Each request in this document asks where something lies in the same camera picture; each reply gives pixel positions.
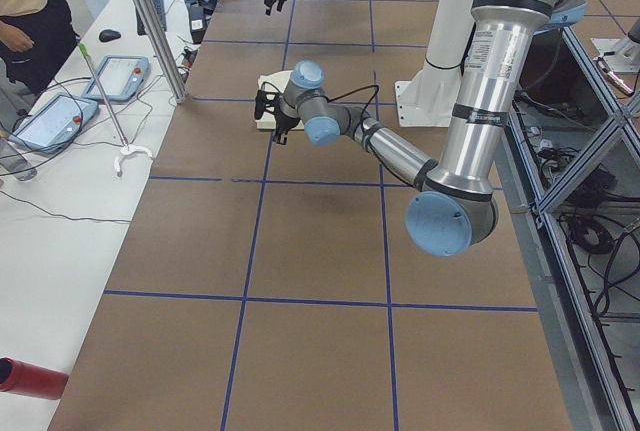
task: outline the red object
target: red object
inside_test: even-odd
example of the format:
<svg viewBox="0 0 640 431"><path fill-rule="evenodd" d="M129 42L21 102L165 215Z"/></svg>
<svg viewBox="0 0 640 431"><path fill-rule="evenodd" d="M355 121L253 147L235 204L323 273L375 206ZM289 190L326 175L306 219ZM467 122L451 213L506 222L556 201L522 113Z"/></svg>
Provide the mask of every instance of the red object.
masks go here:
<svg viewBox="0 0 640 431"><path fill-rule="evenodd" d="M0 391L34 398L60 399L69 375L23 363L0 359Z"/></svg>

